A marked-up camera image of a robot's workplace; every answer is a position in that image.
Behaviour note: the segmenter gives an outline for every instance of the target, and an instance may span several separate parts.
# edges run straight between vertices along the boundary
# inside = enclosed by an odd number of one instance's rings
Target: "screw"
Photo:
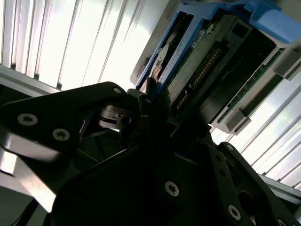
[[[230,151],[233,151],[233,147],[231,145],[227,145],[227,147],[229,148]]]
[[[280,226],[286,226],[286,224],[281,219],[278,219],[278,223]]]
[[[120,90],[119,88],[114,88],[114,91],[115,91],[116,93],[121,93],[121,90]]]
[[[165,190],[173,197],[177,197],[180,193],[178,186],[171,181],[165,183]]]
[[[236,221],[240,221],[241,219],[240,212],[236,209],[235,206],[229,205],[228,212]]]
[[[55,140],[65,141],[70,138],[70,133],[65,129],[55,129],[52,136]]]
[[[38,118],[29,113],[23,113],[18,116],[18,122],[23,126],[33,126],[38,123]]]

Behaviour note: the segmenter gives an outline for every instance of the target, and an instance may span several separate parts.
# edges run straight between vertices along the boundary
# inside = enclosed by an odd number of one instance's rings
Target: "white label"
[[[195,48],[197,46],[197,44],[199,43],[199,41],[201,41],[201,39],[202,39],[202,37],[204,36],[205,33],[206,33],[206,31],[200,30],[198,35],[193,40],[193,42],[191,44],[191,47]]]

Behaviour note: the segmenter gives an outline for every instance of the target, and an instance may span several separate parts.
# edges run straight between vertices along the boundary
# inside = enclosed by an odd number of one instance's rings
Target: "blue drive tray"
[[[178,7],[169,27],[138,79],[136,89],[139,89],[148,77],[146,73],[154,64],[156,55],[179,12],[192,14],[194,17],[157,82],[157,95],[162,93],[170,81],[171,75],[196,37],[204,20],[211,20],[219,8],[238,16],[244,22],[282,43],[289,44],[301,37],[301,24],[281,13],[281,8],[270,0],[240,0],[233,3],[184,2]]]

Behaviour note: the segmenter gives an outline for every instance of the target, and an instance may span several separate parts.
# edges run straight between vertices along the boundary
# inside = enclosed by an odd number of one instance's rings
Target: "black cable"
[[[11,224],[13,226],[16,222],[16,226],[26,226],[30,218],[32,217],[33,213],[37,209],[39,203],[33,199],[24,209],[24,211],[21,213],[21,215],[17,218],[17,220],[14,221],[14,223]]]

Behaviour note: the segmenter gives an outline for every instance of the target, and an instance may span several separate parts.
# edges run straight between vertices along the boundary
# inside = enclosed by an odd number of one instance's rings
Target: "black plastic part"
[[[222,142],[217,149],[224,154],[232,174],[239,178],[236,193],[244,211],[254,216],[257,226],[278,226],[279,219],[286,225],[300,225],[235,147]]]
[[[14,133],[61,153],[73,153],[79,145],[79,131],[87,128],[95,113],[102,106],[123,102],[126,97],[121,87],[104,82],[3,105],[0,108],[0,144],[6,143],[7,135]],[[35,115],[38,123],[20,125],[17,118],[22,113]],[[70,138],[64,142],[55,140],[52,132],[57,128],[67,130]]]

